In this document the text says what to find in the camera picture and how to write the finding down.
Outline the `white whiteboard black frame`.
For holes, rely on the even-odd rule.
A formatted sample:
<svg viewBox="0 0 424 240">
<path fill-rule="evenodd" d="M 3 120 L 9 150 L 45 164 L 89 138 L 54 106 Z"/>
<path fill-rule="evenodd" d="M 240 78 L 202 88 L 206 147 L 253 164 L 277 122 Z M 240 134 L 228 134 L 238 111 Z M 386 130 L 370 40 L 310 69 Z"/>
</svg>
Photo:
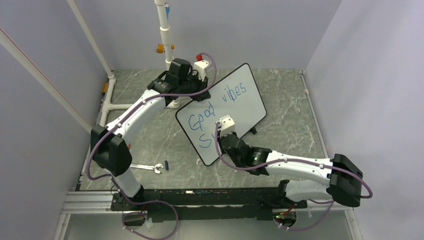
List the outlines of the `white whiteboard black frame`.
<svg viewBox="0 0 424 240">
<path fill-rule="evenodd" d="M 190 101 L 177 110 L 175 117 L 199 159 L 205 166 L 218 159 L 215 149 L 215 125 L 230 115 L 239 138 L 267 116 L 259 87 L 248 63 L 240 65 L 209 90 L 211 97 Z"/>
</svg>

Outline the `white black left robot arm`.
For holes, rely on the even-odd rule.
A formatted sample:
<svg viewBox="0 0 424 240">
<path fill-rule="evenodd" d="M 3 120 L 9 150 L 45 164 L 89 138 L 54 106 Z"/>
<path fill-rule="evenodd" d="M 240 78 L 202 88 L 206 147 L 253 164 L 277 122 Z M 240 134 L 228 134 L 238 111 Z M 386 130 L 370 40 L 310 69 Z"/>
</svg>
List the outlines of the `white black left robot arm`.
<svg viewBox="0 0 424 240">
<path fill-rule="evenodd" d="M 95 162 L 120 190 L 124 204 L 131 210 L 139 209 L 144 203 L 144 188 L 131 170 L 129 143 L 152 117 L 179 97 L 190 97 L 197 102 L 210 99 L 207 71 L 215 66 L 213 60 L 199 58 L 190 63 L 175 58 L 121 116 L 106 126 L 95 125 L 90 133 L 87 177 L 95 180 L 90 174 L 91 162 Z"/>
</svg>

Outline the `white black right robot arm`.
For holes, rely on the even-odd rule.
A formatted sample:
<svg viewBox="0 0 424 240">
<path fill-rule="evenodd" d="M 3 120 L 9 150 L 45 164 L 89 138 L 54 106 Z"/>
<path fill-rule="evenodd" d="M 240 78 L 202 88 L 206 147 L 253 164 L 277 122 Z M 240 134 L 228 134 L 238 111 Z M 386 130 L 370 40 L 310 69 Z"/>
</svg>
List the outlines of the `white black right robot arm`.
<svg viewBox="0 0 424 240">
<path fill-rule="evenodd" d="M 228 167 L 259 176 L 288 176 L 275 194 L 276 203 L 287 208 L 303 200 L 328 200 L 356 208 L 365 198 L 366 185 L 362 171 L 345 155 L 332 158 L 307 158 L 283 154 L 269 148 L 246 144 L 236 133 L 215 138 L 215 149 L 220 159 L 227 155 Z"/>
</svg>

